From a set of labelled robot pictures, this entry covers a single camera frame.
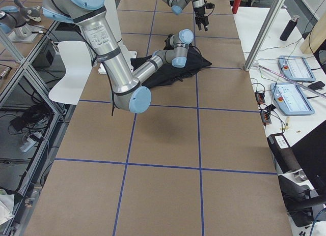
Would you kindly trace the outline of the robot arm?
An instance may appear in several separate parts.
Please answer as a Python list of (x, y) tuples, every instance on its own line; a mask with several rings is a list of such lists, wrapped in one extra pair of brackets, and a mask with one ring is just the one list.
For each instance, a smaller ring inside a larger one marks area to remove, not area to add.
[(206, 0), (162, 0), (169, 7), (171, 7), (172, 12), (179, 15), (183, 9), (191, 2), (193, 6), (193, 11), (195, 13), (195, 23), (198, 29), (201, 30), (204, 26), (204, 30), (208, 31), (208, 15), (206, 14), (206, 8), (214, 8), (214, 4), (207, 3)]
[(132, 113), (142, 113), (151, 103), (151, 92), (143, 86), (151, 75), (162, 65), (171, 64), (176, 68), (186, 65), (193, 32), (183, 29), (170, 37), (171, 49), (158, 50), (134, 72), (106, 20), (105, 0), (42, 0), (44, 16), (78, 25), (86, 42), (100, 61), (111, 80), (113, 106)]

